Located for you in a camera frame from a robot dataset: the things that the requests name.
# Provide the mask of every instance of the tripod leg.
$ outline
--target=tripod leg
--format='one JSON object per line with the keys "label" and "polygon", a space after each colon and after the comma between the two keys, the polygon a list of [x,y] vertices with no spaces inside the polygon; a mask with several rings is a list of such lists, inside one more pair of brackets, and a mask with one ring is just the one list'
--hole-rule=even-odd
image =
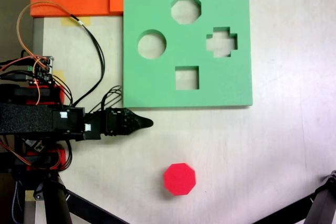
{"label": "tripod leg", "polygon": [[46,182],[43,187],[48,224],[72,224],[64,190],[58,184]]}
{"label": "tripod leg", "polygon": [[304,224],[332,224],[335,210],[335,193],[326,188],[316,195]]}

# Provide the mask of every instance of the shape sorter board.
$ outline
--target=shape sorter board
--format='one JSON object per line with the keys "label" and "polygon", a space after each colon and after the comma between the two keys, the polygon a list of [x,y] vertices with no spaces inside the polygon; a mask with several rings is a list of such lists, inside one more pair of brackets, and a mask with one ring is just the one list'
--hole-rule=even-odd
{"label": "shape sorter board", "polygon": [[[179,0],[124,0],[124,106],[180,107],[252,105],[249,0],[191,0],[200,8],[191,24],[172,16]],[[215,57],[206,41],[227,31],[235,48]],[[138,43],[161,36],[165,51],[143,57]],[[177,72],[194,72],[197,84],[177,88]]]}

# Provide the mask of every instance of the white table surface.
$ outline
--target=white table surface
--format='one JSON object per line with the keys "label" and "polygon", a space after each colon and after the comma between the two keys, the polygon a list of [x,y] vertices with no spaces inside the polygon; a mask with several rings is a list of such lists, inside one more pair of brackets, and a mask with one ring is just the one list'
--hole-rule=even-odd
{"label": "white table surface", "polygon": [[[72,142],[67,188],[136,223],[253,223],[306,196],[336,168],[336,1],[250,0],[253,106],[142,109],[154,126],[130,136]],[[93,17],[107,71],[79,105],[90,109],[122,84],[122,17]],[[100,74],[79,27],[44,20],[43,55],[55,57],[73,96]],[[196,170],[187,196],[172,197],[163,172]],[[38,204],[36,223],[44,223]]]}

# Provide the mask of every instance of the red octagonal block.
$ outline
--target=red octagonal block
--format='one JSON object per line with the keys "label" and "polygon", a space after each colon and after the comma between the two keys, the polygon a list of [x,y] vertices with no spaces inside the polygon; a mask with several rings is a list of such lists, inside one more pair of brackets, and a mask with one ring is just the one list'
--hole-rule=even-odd
{"label": "red octagonal block", "polygon": [[172,164],[163,174],[164,186],[173,195],[187,195],[196,185],[195,170],[185,163]]}

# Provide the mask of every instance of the wire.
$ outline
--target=wire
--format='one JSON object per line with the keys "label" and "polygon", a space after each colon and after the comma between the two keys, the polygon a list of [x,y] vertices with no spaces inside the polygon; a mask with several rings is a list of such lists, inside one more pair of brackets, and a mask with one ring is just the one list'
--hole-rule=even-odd
{"label": "wire", "polygon": [[[35,67],[36,67],[36,64],[40,62],[40,59],[38,59],[37,61],[35,61],[34,65],[33,65],[33,74],[35,74]],[[41,99],[41,92],[40,92],[40,88],[38,86],[38,83],[37,83],[37,80],[34,79],[34,82],[36,84],[36,87],[37,87],[37,91],[38,91],[38,99],[37,99],[37,102],[35,105],[38,105],[38,103],[40,102],[40,99]]]}
{"label": "wire", "polygon": [[7,139],[6,135],[4,135],[4,140],[5,140],[6,145],[9,146],[8,139]]}
{"label": "wire", "polygon": [[[8,68],[10,65],[20,61],[20,60],[24,60],[24,59],[28,59],[28,58],[34,58],[35,56],[26,56],[26,57],[23,57],[23,58],[19,58],[19,59],[16,59],[16,60],[13,60],[12,62],[10,62],[9,64],[5,65],[3,68],[0,69],[0,71],[4,71],[6,68]],[[46,60],[47,58],[46,57],[41,57],[41,56],[37,56],[38,58],[40,59],[44,59]]]}
{"label": "wire", "polygon": [[12,202],[12,219],[15,224],[21,224],[15,219],[14,215],[14,206],[15,206],[15,199],[16,199],[16,194],[17,194],[17,182],[15,182],[15,190],[14,190],[14,196],[13,196],[13,202]]}
{"label": "wire", "polygon": [[22,209],[21,204],[20,204],[19,191],[20,191],[20,189],[17,188],[16,200],[17,200],[17,204],[19,206],[20,211],[23,212],[23,209]]}
{"label": "wire", "polygon": [[9,148],[8,146],[6,146],[2,140],[0,141],[0,145],[5,148],[6,150],[12,152],[19,160],[21,160],[23,163],[25,163],[26,165],[32,165],[30,162],[28,162],[27,160],[25,160],[23,157],[21,157],[20,155],[16,154],[15,152],[12,151],[11,148]]}
{"label": "wire", "polygon": [[50,168],[50,170],[54,170],[54,169],[57,169],[57,167],[59,166],[59,164],[61,163],[61,152],[59,151],[59,149],[57,149],[57,152],[58,152],[58,161],[56,163],[56,165],[52,166]]}
{"label": "wire", "polygon": [[51,2],[51,1],[36,1],[36,2],[33,2],[33,3],[30,3],[29,5],[27,5],[22,11],[21,13],[19,14],[19,17],[17,19],[17,23],[16,23],[16,32],[17,32],[17,37],[18,37],[18,40],[21,44],[21,46],[26,50],[26,52],[28,54],[30,54],[31,56],[34,56],[34,59],[35,61],[38,60],[37,56],[35,56],[33,54],[32,51],[30,51],[26,46],[25,44],[23,43],[22,39],[21,39],[21,35],[20,35],[20,21],[21,21],[21,18],[22,18],[22,15],[23,13],[29,9],[31,6],[33,5],[36,5],[36,4],[41,4],[41,3],[45,3],[45,4],[52,4],[52,5],[55,5],[57,7],[59,7],[60,9],[62,9],[64,12],[66,12],[67,14],[69,14],[70,17],[72,17],[73,19],[75,19],[83,28],[84,30],[87,32],[87,34],[89,35],[89,37],[91,38],[92,42],[93,42],[93,45],[95,46],[96,50],[97,50],[97,53],[98,53],[98,57],[99,57],[99,61],[100,61],[100,66],[101,66],[101,75],[100,75],[100,79],[98,80],[98,82],[88,91],[86,92],[83,96],[81,96],[76,102],[74,102],[73,106],[76,106],[81,100],[83,100],[86,96],[88,96],[93,90],[96,89],[96,87],[100,84],[100,82],[102,81],[103,77],[104,77],[104,74],[105,74],[105,57],[104,57],[104,53],[99,45],[99,43],[97,42],[96,38],[93,36],[93,34],[84,26],[84,24],[73,14],[71,14],[70,11],[68,11],[67,9],[65,9],[63,6],[57,4],[57,3],[54,3],[54,2]]}
{"label": "wire", "polygon": [[72,18],[74,18],[84,29],[85,31],[88,33],[89,37],[91,38],[93,45],[96,48],[96,51],[98,53],[98,57],[99,57],[99,61],[100,61],[100,68],[101,68],[101,74],[100,74],[100,78],[98,80],[98,82],[88,91],[86,92],[83,96],[81,96],[76,102],[74,102],[73,106],[75,107],[81,100],[83,100],[86,96],[88,96],[93,90],[96,89],[96,87],[100,84],[100,82],[102,81],[104,74],[105,74],[105,57],[104,57],[104,53],[99,45],[99,43],[97,42],[96,38],[93,36],[93,34],[85,27],[85,25],[74,15],[70,15]]}
{"label": "wire", "polygon": [[59,77],[53,76],[53,78],[57,79],[57,80],[54,79],[55,83],[61,87],[61,90],[63,91],[63,93],[67,96],[67,98],[70,101],[69,106],[72,106],[74,100],[72,98],[72,93],[71,93],[70,88]]}
{"label": "wire", "polygon": [[64,166],[62,166],[59,169],[61,171],[66,170],[67,168],[69,168],[69,166],[71,165],[71,162],[72,162],[72,148],[71,148],[70,141],[66,140],[65,142],[67,143],[69,154],[68,154],[68,160],[65,162]]}
{"label": "wire", "polygon": [[26,52],[28,54],[30,54],[31,56],[33,56],[34,54],[32,53],[32,51],[30,51],[26,46],[25,44],[23,43],[22,39],[21,39],[21,35],[20,35],[20,21],[21,21],[21,18],[22,18],[22,15],[23,13],[28,9],[30,8],[31,6],[33,5],[36,5],[36,4],[41,4],[41,3],[44,3],[44,4],[51,4],[51,5],[55,5],[55,6],[58,6],[60,9],[62,9],[64,12],[68,13],[69,15],[71,15],[71,13],[65,9],[63,6],[57,4],[57,3],[54,3],[54,2],[51,2],[51,1],[36,1],[36,2],[33,2],[33,3],[30,3],[29,5],[27,5],[25,8],[23,8],[23,10],[20,12],[19,14],[19,17],[17,18],[17,22],[16,22],[16,33],[17,33],[17,38],[21,44],[21,46],[26,50]]}
{"label": "wire", "polygon": [[[121,86],[120,86],[120,85],[118,85],[118,86],[114,86],[113,88],[111,88],[111,89],[107,92],[107,98],[110,97],[110,96],[113,95],[113,94],[118,94],[119,96],[121,96]],[[95,110],[95,108],[98,107],[100,104],[101,104],[101,102],[99,102],[96,106],[94,106],[94,107],[89,111],[89,113],[91,113],[93,110]]]}

